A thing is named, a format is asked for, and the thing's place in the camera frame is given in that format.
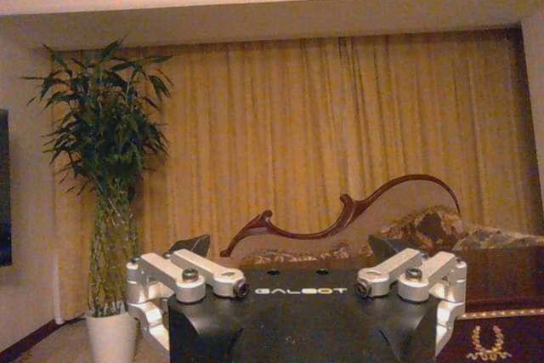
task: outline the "television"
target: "television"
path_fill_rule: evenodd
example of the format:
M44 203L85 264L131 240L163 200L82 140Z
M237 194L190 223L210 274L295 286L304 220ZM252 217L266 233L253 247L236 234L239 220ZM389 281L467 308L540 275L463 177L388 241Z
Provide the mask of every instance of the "television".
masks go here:
M8 112L0 110L0 266L11 265Z

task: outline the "wooden baseboard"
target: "wooden baseboard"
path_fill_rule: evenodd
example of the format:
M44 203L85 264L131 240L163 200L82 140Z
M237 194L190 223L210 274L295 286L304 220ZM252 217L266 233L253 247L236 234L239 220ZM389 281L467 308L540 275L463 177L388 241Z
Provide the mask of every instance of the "wooden baseboard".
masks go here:
M17 359L27 350L30 350L32 346L42 341L51 333L59 329L62 325L57 325L54 320L46 323L45 325L37 328L27 337L23 337L19 342L12 344L7 349L0 352L0 363L9 363Z

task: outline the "potted plant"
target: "potted plant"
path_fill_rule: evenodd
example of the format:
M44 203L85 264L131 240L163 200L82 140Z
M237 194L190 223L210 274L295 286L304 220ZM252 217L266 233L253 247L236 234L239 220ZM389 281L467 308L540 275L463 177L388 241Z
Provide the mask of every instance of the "potted plant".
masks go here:
M60 171L81 182L79 193L88 187L96 196L87 323L97 363L133 360L136 322L125 304L125 264L138 254L131 200L146 162L166 153L167 141L150 112L170 96L172 85L156 67L169 57L118 57L121 46L122 40L114 41L82 60L67 59L45 46L55 67L46 77L25 77L41 82L29 104L41 102L63 112L45 143L51 162L65 157ZM152 96L145 94L145 83L151 85ZM126 337L116 340L121 327ZM98 337L113 342L101 345ZM102 355L124 343L132 344L124 356Z

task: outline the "floor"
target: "floor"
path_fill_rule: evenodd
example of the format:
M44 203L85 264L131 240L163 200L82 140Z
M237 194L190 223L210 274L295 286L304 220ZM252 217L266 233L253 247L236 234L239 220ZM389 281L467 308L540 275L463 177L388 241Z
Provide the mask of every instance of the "floor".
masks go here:
M14 363L92 363L85 321L62 326ZM168 363L169 359L141 336L134 363Z

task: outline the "gold laurel emblem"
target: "gold laurel emblem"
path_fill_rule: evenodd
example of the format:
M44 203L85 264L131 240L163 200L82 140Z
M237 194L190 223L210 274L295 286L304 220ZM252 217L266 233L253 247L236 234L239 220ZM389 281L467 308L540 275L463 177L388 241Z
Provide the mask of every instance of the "gold laurel emblem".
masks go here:
M512 357L512 355L509 354L507 351L502 350L502 345L504 344L504 335L502 334L501 328L499 326L493 326L493 332L495 333L495 343L493 343L493 347L491 349L486 349L484 346L482 346L481 340L479 338L481 330L482 328L480 326L476 326L473 330L472 340L473 346L476 349L476 353L467 354L467 359L497 361L499 358L507 359L508 357Z

